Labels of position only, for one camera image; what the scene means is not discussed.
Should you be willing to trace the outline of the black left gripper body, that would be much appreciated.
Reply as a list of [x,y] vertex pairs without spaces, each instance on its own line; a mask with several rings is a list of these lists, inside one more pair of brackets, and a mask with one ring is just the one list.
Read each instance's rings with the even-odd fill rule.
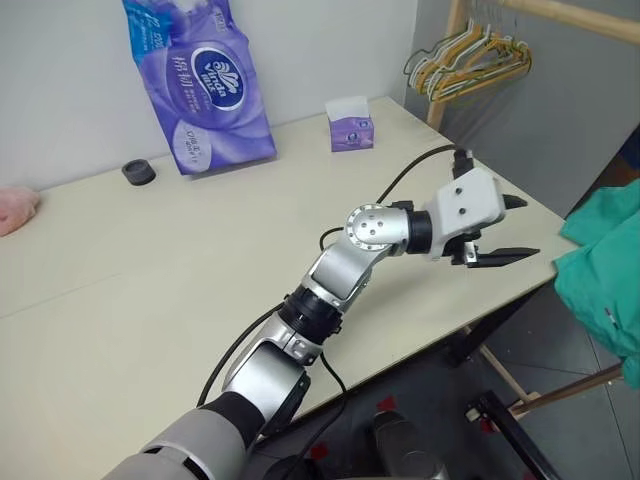
[[464,232],[450,239],[444,246],[442,256],[449,257],[452,265],[468,268],[489,268],[490,259],[478,253],[475,241],[481,238],[480,230]]

